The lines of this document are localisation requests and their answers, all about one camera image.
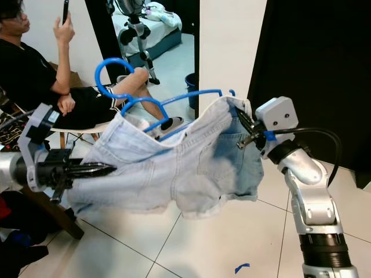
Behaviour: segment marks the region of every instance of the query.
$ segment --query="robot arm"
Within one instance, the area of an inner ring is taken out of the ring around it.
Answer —
[[[54,190],[53,203],[60,203],[65,189],[72,187],[76,178],[107,175],[116,170],[104,163],[81,164],[82,159],[71,159],[72,149],[52,149],[43,145],[59,113],[51,106],[40,104],[28,120],[19,140],[21,152],[0,153],[1,190],[19,190],[28,185],[34,192],[50,187]]]
[[[155,73],[151,56],[147,51],[147,38],[151,34],[151,30],[139,20],[139,16],[142,14],[144,0],[108,0],[107,10],[110,14],[113,14],[115,10],[114,2],[118,6],[120,12],[129,17],[128,22],[125,23],[128,29],[121,30],[118,35],[123,46],[123,59],[130,62],[126,57],[128,44],[136,37],[140,58],[144,61],[144,65],[151,75],[150,82],[156,85],[160,84]]]
[[[238,147],[255,142],[262,158],[271,159],[285,175],[304,257],[304,278],[358,278],[336,204],[328,192],[325,167],[293,142],[293,133],[279,132],[298,124],[292,100],[273,98],[256,109],[256,122],[243,111],[237,110],[237,114],[251,134]]]

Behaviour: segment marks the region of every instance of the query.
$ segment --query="shorts pocket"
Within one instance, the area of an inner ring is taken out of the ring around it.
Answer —
[[[221,180],[238,173],[243,163],[244,151],[237,147],[247,134],[221,134],[215,142],[208,144],[199,156],[198,174]]]

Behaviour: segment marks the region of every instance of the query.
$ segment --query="tile grout line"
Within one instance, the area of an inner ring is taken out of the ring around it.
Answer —
[[[281,251],[279,252],[279,260],[278,260],[278,270],[277,270],[277,278],[278,278],[278,275],[279,275],[279,267],[281,265],[281,257],[282,257],[282,249],[283,249],[283,241],[285,239],[285,228],[286,228],[286,219],[288,217],[288,207],[289,207],[289,197],[290,197],[290,191],[288,193],[288,202],[287,202],[287,205],[286,205],[286,213],[285,213],[285,224],[283,225],[283,234],[282,234],[282,243],[281,243]]]
[[[153,264],[151,265],[151,268],[149,269],[149,271],[148,271],[148,273],[147,273],[147,275],[146,275],[146,278],[147,278],[148,275],[151,273],[151,270],[152,270],[152,268],[153,268],[154,265],[155,265],[155,262],[153,262]]]
[[[55,236],[53,236],[53,238],[47,243],[47,245],[46,246],[48,246],[56,237],[57,237],[57,235],[59,235],[60,234],[60,232],[61,231],[58,231],[58,232],[56,232],[56,234],[55,234]],[[32,263],[30,263],[30,264],[28,264],[28,265],[26,265],[26,267],[22,270],[22,272],[20,272],[19,273],[19,275],[18,275],[18,277],[20,277],[21,275],[22,275],[22,273],[31,265]]]
[[[278,209],[280,209],[280,210],[286,211],[284,208],[282,208],[282,207],[278,207],[278,206],[276,206],[276,205],[274,205],[274,204],[271,204],[271,203],[268,203],[268,202],[266,202],[266,201],[263,201],[263,200],[260,200],[260,199],[258,199],[258,201],[261,201],[261,202],[263,202],[263,203],[265,203],[265,204],[269,204],[270,206],[272,206],[272,207],[276,207],[276,208],[278,208]]]
[[[172,229],[170,230],[170,232],[169,232],[169,234],[168,234],[168,236],[167,236],[167,238],[165,239],[165,242],[163,243],[163,245],[162,245],[162,247],[161,247],[161,249],[160,249],[160,251],[159,251],[159,253],[158,253],[158,255],[157,255],[157,257],[155,258],[155,261],[153,262],[153,264],[152,264],[152,266],[151,266],[151,268],[150,268],[150,271],[148,271],[148,273],[147,273],[147,275],[146,275],[146,278],[148,277],[148,275],[151,273],[151,270],[152,270],[152,268],[153,268],[153,266],[155,265],[155,262],[156,262],[156,260],[157,260],[157,258],[158,258],[158,256],[160,256],[160,253],[161,253],[161,251],[162,251],[162,249],[163,249],[163,247],[165,246],[165,244],[166,244],[166,242],[167,242],[167,240],[168,240],[168,238],[169,238],[169,236],[170,236],[170,234],[172,233],[172,231],[174,230],[174,227],[175,227],[175,225],[177,224],[177,222],[178,222],[178,219],[179,219],[179,217],[180,217],[180,215],[181,215],[181,213],[178,215],[178,218],[176,218],[176,220],[175,220],[175,223],[174,223],[174,225],[173,225],[173,227],[172,227]]]
[[[349,234],[349,233],[344,233],[344,234],[347,235],[347,236],[355,237],[356,239],[359,239],[359,240],[361,240],[361,241],[363,241],[363,242],[367,242],[367,243],[370,243],[370,244],[371,244],[371,242],[369,242],[368,240],[361,239],[360,237],[353,236],[353,235],[351,235],[351,234]]]
[[[170,269],[167,269],[166,267],[164,267],[163,265],[160,265],[159,263],[155,262],[154,264],[157,264],[158,266],[166,269],[168,272],[171,272],[172,274],[174,274],[175,276],[178,276],[179,278],[182,278],[181,276],[179,276],[178,274],[176,274],[175,272],[172,272]]]
[[[366,240],[366,239],[361,239],[360,237],[358,237],[358,236],[354,236],[354,235],[351,235],[350,233],[345,233],[345,232],[343,232],[343,234],[345,234],[345,235],[347,235],[347,236],[354,237],[354,238],[359,239],[359,240],[361,240],[361,241],[363,241],[363,242],[367,242],[367,243],[370,243],[370,244],[371,244],[371,242],[369,242],[368,240]]]
[[[158,253],[158,255],[157,255],[157,257],[155,258],[155,261],[154,262],[156,262],[156,260],[158,259],[158,257],[160,256],[160,253],[161,253],[161,251],[162,251],[162,249],[163,249],[163,247],[165,246],[165,244],[166,244],[166,242],[168,241],[168,239],[169,239],[169,237],[170,237],[170,235],[171,235],[171,233],[172,233],[172,231],[174,230],[174,228],[175,228],[175,225],[178,223],[178,220],[179,220],[179,218],[180,218],[180,215],[181,215],[181,213],[178,215],[178,218],[176,218],[176,220],[175,220],[175,223],[174,223],[174,225],[173,225],[173,227],[172,227],[172,229],[170,230],[170,232],[169,232],[169,234],[168,234],[168,236],[167,236],[167,238],[165,239],[165,242],[163,243],[163,245],[162,245],[162,247],[161,247],[161,249],[160,249],[160,252]]]
[[[97,228],[97,227],[95,227],[93,224],[90,224],[89,222],[87,222],[87,221],[85,221],[84,219],[82,219],[82,218],[79,218],[81,221],[83,221],[83,222],[85,222],[85,223],[87,223],[88,225],[90,225],[90,226],[92,226],[93,228],[95,228],[95,229],[97,229],[98,231],[100,231],[100,232],[102,232],[102,233],[104,233],[105,235],[107,235],[107,236],[109,236],[110,238],[112,238],[112,239],[114,239],[114,240],[116,240],[117,242],[120,242],[122,245],[125,245],[127,248],[129,248],[129,249],[131,249],[131,250],[133,250],[134,252],[137,252],[139,255],[142,255],[144,258],[146,258],[146,259],[149,259],[151,262],[153,262],[153,259],[150,259],[149,257],[147,257],[147,256],[145,256],[145,255],[143,255],[141,252],[138,252],[137,250],[135,250],[135,249],[133,249],[133,248],[131,248],[130,246],[128,246],[127,244],[125,244],[124,242],[121,242],[120,240],[118,240],[118,239],[116,239],[116,238],[114,238],[113,236],[111,236],[110,234],[108,234],[108,233],[106,233],[105,231],[103,231],[103,230],[101,230],[101,229],[99,229],[99,228]]]

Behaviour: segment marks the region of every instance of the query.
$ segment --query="white wall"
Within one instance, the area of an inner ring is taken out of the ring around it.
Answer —
[[[266,0],[201,0],[200,89],[234,89],[246,98]],[[200,96],[200,113],[217,94]]]
[[[57,16],[62,16],[62,0],[24,0],[25,13],[31,22],[31,29],[23,35],[22,41],[35,48],[47,61],[58,63],[58,49],[53,33]],[[70,44],[71,70],[77,71],[83,83],[95,85],[94,72],[103,60],[96,39],[88,9],[84,0],[70,0],[69,10],[75,36]],[[109,83],[107,71],[101,72],[102,83]]]

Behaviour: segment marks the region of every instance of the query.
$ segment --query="light blue denim shorts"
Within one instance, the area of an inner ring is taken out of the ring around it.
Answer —
[[[217,213],[228,200],[255,201],[263,168],[254,143],[237,147],[248,132],[235,107],[251,114],[248,100],[220,97],[186,129],[162,142],[142,132],[148,122],[117,114],[83,160],[117,170],[75,180],[68,191],[72,208],[81,212],[114,206],[150,213],[175,200],[184,217],[202,218]]]

